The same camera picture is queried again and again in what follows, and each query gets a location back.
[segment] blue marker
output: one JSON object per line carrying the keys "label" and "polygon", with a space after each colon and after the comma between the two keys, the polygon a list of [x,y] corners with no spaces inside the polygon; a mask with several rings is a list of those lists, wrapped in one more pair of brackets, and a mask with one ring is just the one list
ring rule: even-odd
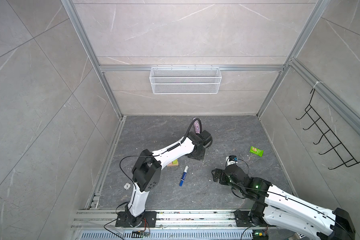
{"label": "blue marker", "polygon": [[182,186],[182,185],[183,185],[183,182],[184,182],[184,180],[185,180],[185,176],[187,175],[187,171],[188,171],[188,166],[185,166],[185,169],[184,169],[184,172],[183,172],[183,176],[181,177],[179,186]]}

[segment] cable tie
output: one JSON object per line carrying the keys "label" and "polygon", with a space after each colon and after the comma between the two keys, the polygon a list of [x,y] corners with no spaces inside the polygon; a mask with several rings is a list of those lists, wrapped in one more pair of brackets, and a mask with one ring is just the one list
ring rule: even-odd
{"label": "cable tie", "polygon": [[323,82],[316,81],[316,83],[313,85],[313,88],[315,88],[318,83],[323,83]]}

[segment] wire basket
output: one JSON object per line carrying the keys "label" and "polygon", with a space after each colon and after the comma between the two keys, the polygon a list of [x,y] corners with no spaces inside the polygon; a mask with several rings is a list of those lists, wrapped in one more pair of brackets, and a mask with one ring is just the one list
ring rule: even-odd
{"label": "wire basket", "polygon": [[154,94],[217,93],[221,82],[218,67],[154,67],[149,75]]}

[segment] gray tile wall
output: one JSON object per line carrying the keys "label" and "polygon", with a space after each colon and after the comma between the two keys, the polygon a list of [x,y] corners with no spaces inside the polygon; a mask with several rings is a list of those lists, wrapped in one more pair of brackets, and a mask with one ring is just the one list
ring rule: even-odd
{"label": "gray tile wall", "polygon": [[76,0],[101,64],[283,64],[314,0]]}
{"label": "gray tile wall", "polygon": [[332,0],[298,60],[360,115],[360,0]]}
{"label": "gray tile wall", "polygon": [[[332,0],[298,60],[360,115],[360,0]],[[333,150],[319,155],[330,149],[329,143],[322,139],[313,144],[321,137],[319,129],[303,130],[312,124],[307,116],[296,120],[304,114],[311,89],[291,70],[261,120],[299,196],[348,211],[360,239],[360,164],[329,170],[341,160]],[[360,161],[360,136],[319,94],[315,93],[311,105]],[[326,131],[322,122],[319,125]],[[327,135],[333,144],[338,143],[332,134]],[[344,148],[336,149],[344,159],[351,159]]]}
{"label": "gray tile wall", "polygon": [[123,114],[249,114],[258,111],[277,71],[223,71],[217,94],[153,94],[149,71],[106,72]]}
{"label": "gray tile wall", "polygon": [[8,2],[0,0],[0,239],[62,239],[118,119],[61,2]]}

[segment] small green object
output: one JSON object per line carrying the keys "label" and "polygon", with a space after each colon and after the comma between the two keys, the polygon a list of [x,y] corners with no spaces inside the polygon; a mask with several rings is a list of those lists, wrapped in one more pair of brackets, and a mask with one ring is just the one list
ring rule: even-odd
{"label": "small green object", "polygon": [[261,156],[263,156],[264,151],[251,146],[250,152],[252,152],[256,155],[259,155],[261,157]]}

